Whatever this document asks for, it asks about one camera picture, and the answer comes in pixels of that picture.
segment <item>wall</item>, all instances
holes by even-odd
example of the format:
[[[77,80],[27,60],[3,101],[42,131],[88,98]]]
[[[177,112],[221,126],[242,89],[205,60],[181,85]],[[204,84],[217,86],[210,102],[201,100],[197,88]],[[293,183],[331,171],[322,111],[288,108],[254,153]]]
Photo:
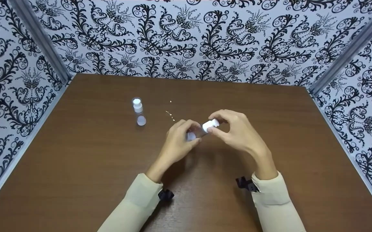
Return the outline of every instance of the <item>wall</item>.
[[[372,39],[316,100],[372,185]]]
[[[0,0],[0,178],[62,88],[6,0]]]
[[[32,0],[70,72],[309,87],[368,0]]]

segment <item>hand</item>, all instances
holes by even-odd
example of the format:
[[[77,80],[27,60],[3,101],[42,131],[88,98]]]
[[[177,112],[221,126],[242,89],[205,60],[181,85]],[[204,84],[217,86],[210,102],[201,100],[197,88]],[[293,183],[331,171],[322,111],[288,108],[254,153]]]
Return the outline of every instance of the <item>hand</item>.
[[[232,110],[218,110],[212,113],[209,119],[229,123],[228,133],[215,127],[208,128],[208,132],[223,140],[227,145],[249,153],[257,163],[255,172],[259,179],[273,179],[278,176],[269,148],[245,114]]]
[[[166,134],[166,142],[157,157],[146,172],[146,176],[154,182],[160,182],[164,172],[175,162],[185,157],[192,148],[196,147],[201,139],[186,141],[186,133],[189,129],[192,131],[200,128],[200,124],[192,120],[180,120],[175,123]]]
[[[208,131],[219,137],[227,145],[255,156],[270,154],[269,148],[252,127],[245,114],[232,110],[218,110],[209,116],[210,120],[215,118],[220,122],[229,123],[229,132],[226,133],[214,127],[209,128]]]

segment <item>bottle cap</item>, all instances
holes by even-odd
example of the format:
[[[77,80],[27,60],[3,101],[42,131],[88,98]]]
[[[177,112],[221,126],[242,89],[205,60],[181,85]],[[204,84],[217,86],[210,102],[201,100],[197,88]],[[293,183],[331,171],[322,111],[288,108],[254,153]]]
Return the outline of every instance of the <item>bottle cap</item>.
[[[143,115],[137,117],[137,124],[140,126],[146,125],[146,118]]]
[[[196,135],[195,135],[195,133],[193,133],[193,132],[188,132],[188,133],[186,134],[186,141],[192,141],[192,140],[194,140],[194,139],[196,139]]]
[[[202,130],[204,130],[206,133],[208,133],[208,128],[209,127],[218,127],[219,125],[220,125],[219,121],[217,119],[213,119],[213,120],[205,122],[202,125]]]
[[[133,103],[133,109],[136,113],[143,112],[143,104],[142,104],[142,99],[140,99],[140,97],[133,98],[132,103]]]

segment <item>spray bottle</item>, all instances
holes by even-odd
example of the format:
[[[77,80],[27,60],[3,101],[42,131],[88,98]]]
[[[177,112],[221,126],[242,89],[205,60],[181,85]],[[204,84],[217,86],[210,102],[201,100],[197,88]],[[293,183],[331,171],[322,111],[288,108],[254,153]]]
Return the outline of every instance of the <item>spray bottle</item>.
[[[196,138],[202,138],[203,136],[208,134],[208,128],[210,127],[218,127],[219,121],[217,119],[212,119],[204,124],[201,125],[198,131],[190,131],[186,134],[186,141],[192,141]]]
[[[146,118],[144,117],[144,114],[143,114],[142,99],[140,99],[140,97],[135,97],[132,99],[132,103],[133,103],[134,112],[136,113],[137,124],[140,126],[146,125]]]

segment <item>bottle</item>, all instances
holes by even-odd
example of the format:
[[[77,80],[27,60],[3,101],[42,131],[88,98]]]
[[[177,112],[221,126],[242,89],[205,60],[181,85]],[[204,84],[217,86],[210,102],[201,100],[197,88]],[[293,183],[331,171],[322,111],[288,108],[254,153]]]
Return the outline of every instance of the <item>bottle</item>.
[[[203,136],[208,134],[208,128],[210,127],[218,127],[220,125],[217,119],[212,119],[204,124],[201,125],[198,131],[190,131],[186,134],[186,141],[192,141],[195,138],[202,138]]]
[[[132,99],[133,109],[136,113],[136,122],[139,126],[144,126],[146,124],[146,118],[143,114],[143,104],[140,97],[135,97]]]

